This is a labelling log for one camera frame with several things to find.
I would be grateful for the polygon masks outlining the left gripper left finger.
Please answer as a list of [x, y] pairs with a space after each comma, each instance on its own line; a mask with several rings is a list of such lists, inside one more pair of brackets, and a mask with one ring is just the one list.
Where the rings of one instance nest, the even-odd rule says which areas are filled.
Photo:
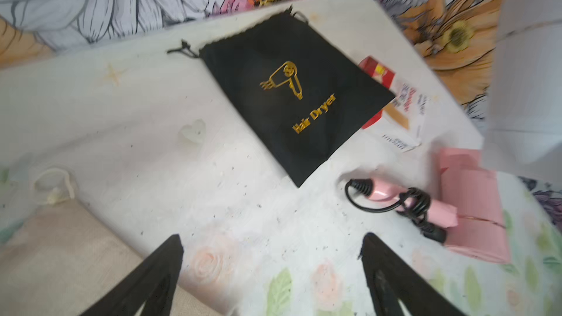
[[183, 254], [180, 236], [170, 236], [109, 293], [82, 314], [171, 314]]

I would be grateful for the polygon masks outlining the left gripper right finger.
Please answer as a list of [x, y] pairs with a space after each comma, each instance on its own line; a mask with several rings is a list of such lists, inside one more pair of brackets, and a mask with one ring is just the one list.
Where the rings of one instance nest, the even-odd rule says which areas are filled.
[[376, 234], [367, 233], [359, 254], [377, 315], [461, 315]]

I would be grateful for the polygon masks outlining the beige cloth bag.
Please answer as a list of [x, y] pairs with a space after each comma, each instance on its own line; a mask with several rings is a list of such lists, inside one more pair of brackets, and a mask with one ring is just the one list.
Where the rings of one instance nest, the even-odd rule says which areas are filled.
[[49, 168], [30, 186], [35, 213], [1, 231], [1, 314], [79, 315], [142, 259], [76, 200], [76, 183]]

